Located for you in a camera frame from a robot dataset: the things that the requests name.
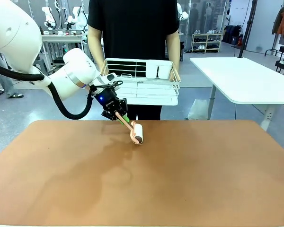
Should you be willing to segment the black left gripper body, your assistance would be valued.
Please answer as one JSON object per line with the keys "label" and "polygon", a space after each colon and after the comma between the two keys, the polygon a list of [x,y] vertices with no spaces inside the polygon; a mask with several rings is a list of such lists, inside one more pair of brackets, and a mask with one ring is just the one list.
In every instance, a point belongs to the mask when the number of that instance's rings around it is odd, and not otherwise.
{"label": "black left gripper body", "polygon": [[113,88],[104,88],[94,98],[103,107],[102,116],[108,118],[108,112],[118,112],[121,116],[127,114],[128,106],[126,98],[118,98]]}

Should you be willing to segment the person left hand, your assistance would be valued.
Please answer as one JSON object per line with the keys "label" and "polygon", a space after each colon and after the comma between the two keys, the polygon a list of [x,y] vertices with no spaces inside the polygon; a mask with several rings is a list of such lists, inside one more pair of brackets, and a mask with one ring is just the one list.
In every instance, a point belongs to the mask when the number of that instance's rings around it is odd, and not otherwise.
{"label": "person left hand", "polygon": [[170,70],[169,81],[170,82],[180,82],[181,81],[178,71],[174,68]]}

